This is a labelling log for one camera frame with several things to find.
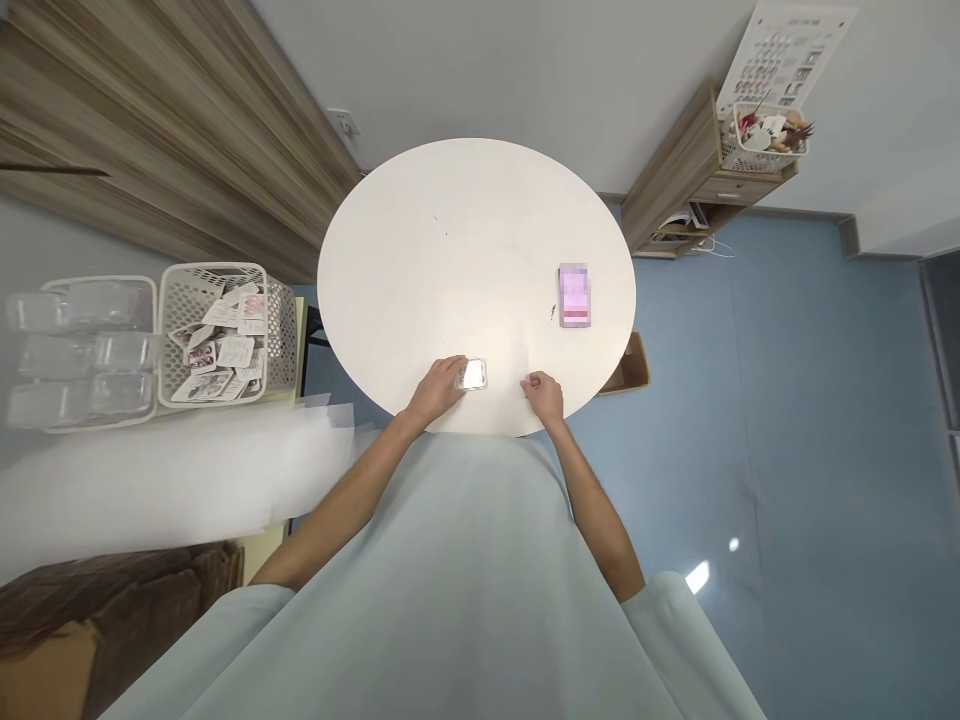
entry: storage basket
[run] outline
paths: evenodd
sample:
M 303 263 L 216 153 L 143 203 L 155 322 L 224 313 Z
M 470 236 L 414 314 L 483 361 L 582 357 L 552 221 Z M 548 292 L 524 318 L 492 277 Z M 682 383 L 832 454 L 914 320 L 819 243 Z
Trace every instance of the storage basket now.
M 794 110 L 800 118 L 803 114 L 798 108 L 784 108 L 779 105 L 762 105 L 759 109 L 752 103 L 734 103 L 733 115 L 728 117 L 720 128 L 720 145 L 723 150 L 723 160 L 720 167 L 724 170 L 736 170 L 738 172 L 780 172 L 790 164 L 795 163 L 798 158 L 803 157 L 809 151 L 809 142 L 804 140 L 800 143 L 800 149 L 791 154 L 773 152 L 772 150 L 748 150 L 740 141 L 740 133 L 734 126 L 733 132 L 730 131 L 730 124 L 736 123 L 739 113 L 757 112 L 763 115 L 774 115 L 784 113 L 787 110 Z
M 173 402 L 173 394 L 190 377 L 190 368 L 183 364 L 183 350 L 168 333 L 202 321 L 217 298 L 248 282 L 262 287 L 266 295 L 264 347 L 267 348 L 267 358 L 259 392 L 219 402 L 216 399 L 203 403 Z M 265 394 L 295 387 L 299 351 L 295 307 L 293 291 L 267 275 L 260 265 L 209 262 L 168 267 L 160 281 L 160 403 L 178 409 L 241 405 L 254 402 Z
M 141 298 L 143 303 L 137 309 L 135 322 L 138 329 L 143 332 L 156 332 L 157 328 L 157 284 L 144 275 L 91 275 L 89 277 L 65 278 L 63 280 L 51 280 L 45 283 L 40 289 L 44 292 L 66 292 L 67 288 L 74 283 L 80 282 L 100 282 L 103 280 L 113 280 L 124 283 L 137 283 L 143 285 Z M 111 428 L 126 427 L 128 425 L 139 425 L 147 422 L 157 413 L 157 393 L 153 394 L 153 403 L 150 409 L 140 417 L 127 418 L 124 420 L 111 420 L 110 418 L 97 418 L 59 428 L 41 428 L 43 432 L 51 435 L 74 432 L 90 432 L 92 430 L 109 430 Z

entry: light blue gown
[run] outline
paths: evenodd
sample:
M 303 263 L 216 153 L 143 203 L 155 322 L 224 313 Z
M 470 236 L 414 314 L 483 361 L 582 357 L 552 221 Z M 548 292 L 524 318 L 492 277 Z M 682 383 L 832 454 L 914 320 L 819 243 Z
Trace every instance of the light blue gown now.
M 619 605 L 537 447 L 425 435 L 303 590 L 235 590 L 105 720 L 762 718 L 684 579 Z

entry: wooden shelf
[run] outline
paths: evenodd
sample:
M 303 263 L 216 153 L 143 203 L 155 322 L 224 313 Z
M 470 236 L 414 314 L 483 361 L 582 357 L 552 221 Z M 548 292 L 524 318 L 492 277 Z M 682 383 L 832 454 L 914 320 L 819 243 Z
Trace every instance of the wooden shelf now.
M 690 225 L 664 225 L 657 232 L 663 235 L 690 235 L 692 237 L 707 237 L 709 230 L 698 230 Z
M 707 80 L 640 173 L 621 205 L 623 235 L 634 257 L 677 259 L 797 174 L 792 163 L 777 173 L 720 167 L 723 155 L 716 93 Z M 698 202 L 709 227 L 661 227 L 688 202 Z M 654 242 L 654 235 L 689 238 Z

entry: pink phone case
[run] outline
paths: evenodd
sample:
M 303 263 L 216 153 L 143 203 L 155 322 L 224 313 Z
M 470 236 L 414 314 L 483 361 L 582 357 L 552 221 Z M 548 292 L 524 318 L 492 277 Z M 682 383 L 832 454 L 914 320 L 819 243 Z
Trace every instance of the pink phone case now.
M 590 327 L 590 280 L 587 266 L 564 264 L 558 272 L 560 327 Z

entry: plastic container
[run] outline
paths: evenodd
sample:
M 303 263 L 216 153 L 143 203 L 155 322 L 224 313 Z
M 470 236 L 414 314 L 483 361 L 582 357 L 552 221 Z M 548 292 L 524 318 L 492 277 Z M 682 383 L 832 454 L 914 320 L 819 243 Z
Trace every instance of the plastic container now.
M 55 428 L 83 422 L 92 416 L 89 380 L 17 385 L 10 391 L 7 425 Z
M 173 402 L 173 394 L 190 377 L 183 364 L 183 350 L 168 333 L 203 319 L 207 310 L 223 293 L 245 285 L 259 285 L 266 295 L 266 334 L 258 337 L 257 347 L 267 349 L 263 378 L 257 392 L 235 400 L 208 400 L 203 403 Z M 265 394 L 296 386 L 297 320 L 293 291 L 252 263 L 184 263 L 171 265 L 160 281 L 160 319 L 158 334 L 162 351 L 157 363 L 158 396 L 168 408 L 196 409 L 254 402 Z
M 93 343 L 82 337 L 30 335 L 20 354 L 20 374 L 38 380 L 75 380 L 90 372 Z
M 66 332 L 70 329 L 67 299 L 59 293 L 13 293 L 7 296 L 7 321 L 20 332 Z
M 78 325 L 131 326 L 140 304 L 136 285 L 117 280 L 88 280 L 67 288 L 70 315 Z
M 100 373 L 93 378 L 91 407 L 97 415 L 140 415 L 154 406 L 153 373 Z
M 487 386 L 487 361 L 470 358 L 463 372 L 457 376 L 458 390 L 483 390 Z
M 153 334 L 157 327 L 157 285 L 150 278 L 144 275 L 95 275 L 90 277 L 64 278 L 62 280 L 51 280 L 41 288 L 45 292 L 54 292 L 66 294 L 71 286 L 95 283 L 95 282 L 115 282 L 123 286 L 132 288 L 137 293 L 137 305 L 130 324 L 122 329 L 139 331 Z M 109 430 L 111 428 L 125 427 L 127 425 L 137 425 L 147 422 L 157 413 L 156 393 L 151 403 L 150 409 L 142 414 L 135 415 L 100 415 L 91 413 L 87 419 L 63 427 L 43 428 L 44 432 L 52 434 L 75 433 L 75 432 L 93 432 L 96 430 Z
M 153 370 L 160 338 L 141 332 L 101 332 L 97 334 L 94 366 L 112 372 Z
M 803 113 L 799 108 L 784 108 L 779 105 L 762 105 L 758 109 L 753 103 L 734 103 L 733 115 L 728 117 L 721 126 L 720 146 L 723 153 L 723 159 L 720 167 L 724 170 L 736 170 L 738 172 L 762 172 L 776 173 L 795 163 L 810 151 L 810 143 L 804 140 L 800 143 L 798 152 L 778 153 L 772 150 L 749 150 L 743 146 L 740 139 L 740 133 L 736 129 L 736 119 L 741 112 L 756 112 L 760 115 L 778 115 L 786 113 L 788 110 L 795 111 L 803 119 Z

